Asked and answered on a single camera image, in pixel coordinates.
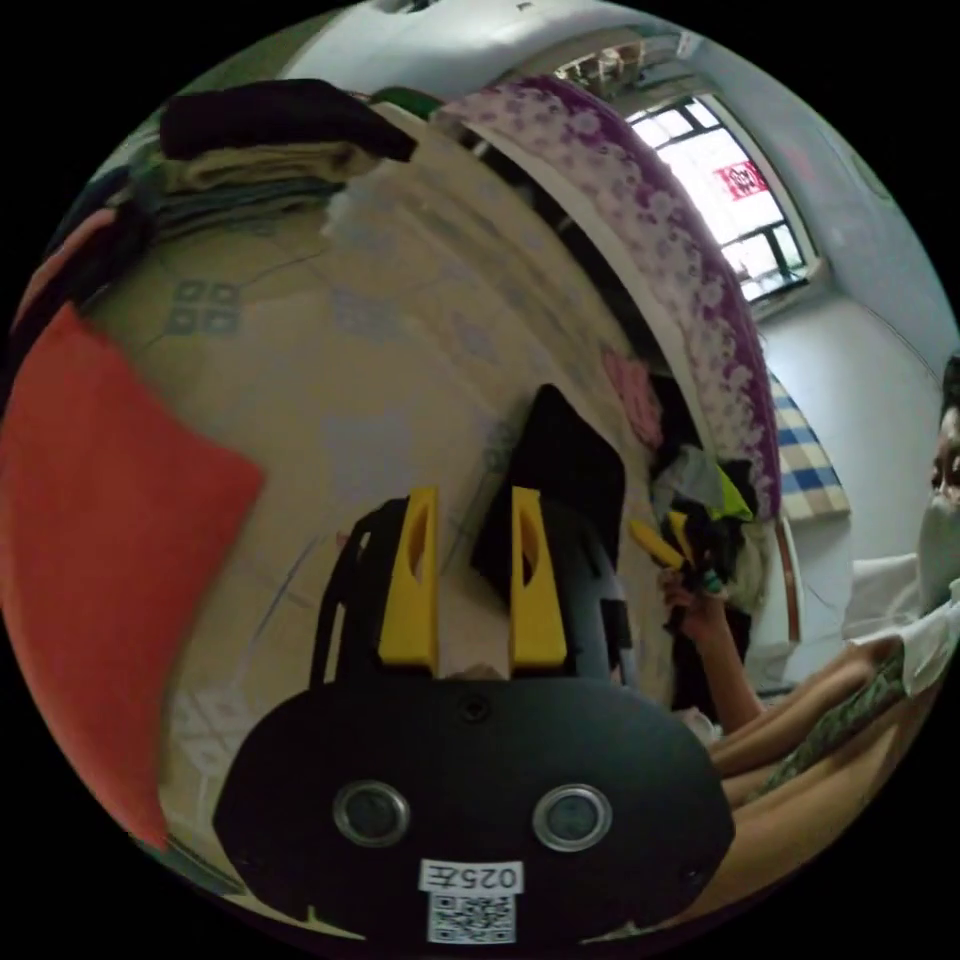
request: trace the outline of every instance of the sticker label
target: sticker label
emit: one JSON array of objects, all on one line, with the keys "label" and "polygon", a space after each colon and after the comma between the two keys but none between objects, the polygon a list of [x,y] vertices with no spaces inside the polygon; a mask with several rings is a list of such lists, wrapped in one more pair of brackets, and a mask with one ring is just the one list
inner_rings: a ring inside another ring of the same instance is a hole
[{"label": "sticker label", "polygon": [[420,861],[420,889],[449,896],[515,897],[523,893],[523,864]]},{"label": "sticker label", "polygon": [[516,943],[516,897],[430,894],[429,943]]},{"label": "sticker label", "polygon": [[420,861],[420,889],[430,895],[427,942],[460,946],[516,943],[523,864]]}]

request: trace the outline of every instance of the green patterned fabric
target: green patterned fabric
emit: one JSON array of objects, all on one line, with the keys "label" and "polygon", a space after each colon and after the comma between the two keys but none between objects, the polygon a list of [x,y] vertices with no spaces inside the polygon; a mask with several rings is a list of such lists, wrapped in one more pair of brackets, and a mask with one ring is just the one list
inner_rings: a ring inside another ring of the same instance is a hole
[{"label": "green patterned fabric", "polygon": [[862,690],[828,710],[793,753],[780,763],[747,802],[783,786],[866,729],[877,717],[906,696],[903,687],[903,647],[889,657]]}]

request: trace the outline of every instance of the pink flower decoration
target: pink flower decoration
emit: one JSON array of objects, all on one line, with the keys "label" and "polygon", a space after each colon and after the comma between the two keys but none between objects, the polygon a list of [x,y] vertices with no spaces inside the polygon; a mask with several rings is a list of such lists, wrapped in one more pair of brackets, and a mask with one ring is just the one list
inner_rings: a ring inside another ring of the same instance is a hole
[{"label": "pink flower decoration", "polygon": [[607,347],[602,353],[603,368],[613,384],[634,436],[650,450],[663,443],[660,420],[663,409],[650,383],[646,364],[628,360]]}]

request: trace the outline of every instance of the blue checkered fabric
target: blue checkered fabric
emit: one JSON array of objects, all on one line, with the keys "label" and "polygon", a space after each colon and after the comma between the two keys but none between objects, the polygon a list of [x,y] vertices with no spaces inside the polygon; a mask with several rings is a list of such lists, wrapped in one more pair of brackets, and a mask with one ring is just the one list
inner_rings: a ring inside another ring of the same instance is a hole
[{"label": "blue checkered fabric", "polygon": [[772,373],[770,387],[777,412],[782,510],[787,519],[797,523],[848,514],[850,501],[807,418]]}]

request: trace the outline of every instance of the qr code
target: qr code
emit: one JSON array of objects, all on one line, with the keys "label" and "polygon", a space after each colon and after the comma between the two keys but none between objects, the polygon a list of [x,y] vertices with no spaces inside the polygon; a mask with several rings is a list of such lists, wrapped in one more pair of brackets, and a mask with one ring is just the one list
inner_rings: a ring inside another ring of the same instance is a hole
[{"label": "qr code", "polygon": [[430,896],[430,943],[514,943],[514,897]]}]

